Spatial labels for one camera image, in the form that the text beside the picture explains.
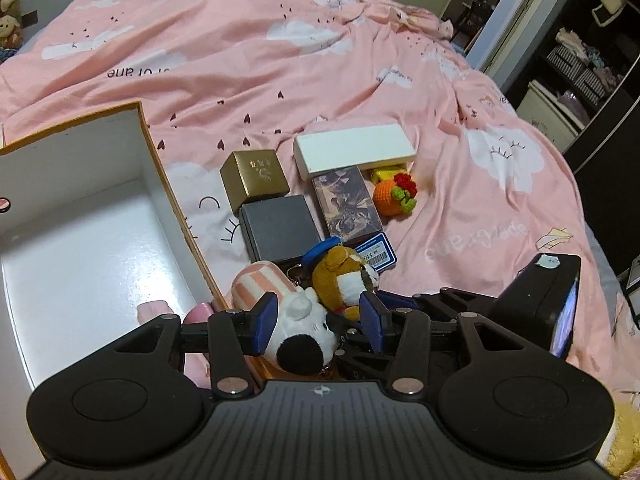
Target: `pink blanket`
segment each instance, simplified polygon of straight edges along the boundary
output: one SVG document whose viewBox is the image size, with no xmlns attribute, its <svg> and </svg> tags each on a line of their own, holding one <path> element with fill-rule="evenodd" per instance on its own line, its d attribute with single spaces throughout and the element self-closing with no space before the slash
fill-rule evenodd
<svg viewBox="0 0 640 480">
<path fill-rule="evenodd" d="M 450 33 L 385 0 L 76 0 L 0 66 L 0 120 L 9 143 L 141 100 L 223 292 L 248 263 L 218 171 L 232 150 L 277 149 L 309 196 L 296 135 L 396 121 L 417 149 L 418 205 L 386 226 L 399 261 L 382 287 L 497 295 L 536 252 L 579 254 L 570 361 L 607 381 L 609 321 L 570 170 Z"/>
</svg>

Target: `black nose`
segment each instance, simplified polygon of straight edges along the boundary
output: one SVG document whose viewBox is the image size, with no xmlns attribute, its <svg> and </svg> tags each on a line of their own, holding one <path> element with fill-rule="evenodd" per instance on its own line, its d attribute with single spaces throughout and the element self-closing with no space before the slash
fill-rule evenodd
<svg viewBox="0 0 640 480">
<path fill-rule="evenodd" d="M 324 364 L 320 345 L 307 334 L 287 337 L 278 348 L 276 358 L 280 368 L 296 375 L 319 374 Z"/>
</svg>

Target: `white storage bin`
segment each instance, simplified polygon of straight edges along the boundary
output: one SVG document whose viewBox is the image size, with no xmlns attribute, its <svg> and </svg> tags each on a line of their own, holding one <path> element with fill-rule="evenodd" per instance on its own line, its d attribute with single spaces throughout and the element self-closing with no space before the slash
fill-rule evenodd
<svg viewBox="0 0 640 480">
<path fill-rule="evenodd" d="M 137 304 L 183 317 L 212 298 L 139 103 L 1 148 L 0 449 L 15 476 L 43 462 L 34 387 L 135 329 Z"/>
<path fill-rule="evenodd" d="M 561 152 L 564 152 L 578 136 L 583 126 L 577 120 L 572 124 L 561 112 L 566 107 L 538 81 L 529 82 L 529 90 L 518 107 L 518 117 L 532 124 L 542 132 Z"/>
</svg>

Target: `silver bolt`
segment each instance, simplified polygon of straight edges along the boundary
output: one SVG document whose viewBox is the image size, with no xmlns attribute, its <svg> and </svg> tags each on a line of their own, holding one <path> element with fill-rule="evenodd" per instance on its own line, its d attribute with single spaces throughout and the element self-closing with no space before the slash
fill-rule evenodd
<svg viewBox="0 0 640 480">
<path fill-rule="evenodd" d="M 401 394 L 415 395 L 422 391 L 424 384 L 422 384 L 421 380 L 412 377 L 402 377 L 401 379 L 396 379 L 391 387 Z"/>
<path fill-rule="evenodd" d="M 216 386 L 221 392 L 235 395 L 244 392 L 249 387 L 249 383 L 242 377 L 225 377 L 220 379 Z"/>
</svg>

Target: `barcode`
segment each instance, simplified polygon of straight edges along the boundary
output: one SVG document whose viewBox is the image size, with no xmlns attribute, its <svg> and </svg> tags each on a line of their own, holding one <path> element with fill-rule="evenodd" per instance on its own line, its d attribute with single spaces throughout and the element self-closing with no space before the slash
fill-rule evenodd
<svg viewBox="0 0 640 480">
<path fill-rule="evenodd" d="M 386 251 L 385 251 L 384 253 L 376 254 L 376 256 L 374 256 L 373 258 L 369 258 L 367 260 L 367 263 L 371 267 L 375 267 L 377 264 L 381 264 L 382 262 L 388 259 L 389 259 L 389 255 L 386 254 Z"/>
</svg>

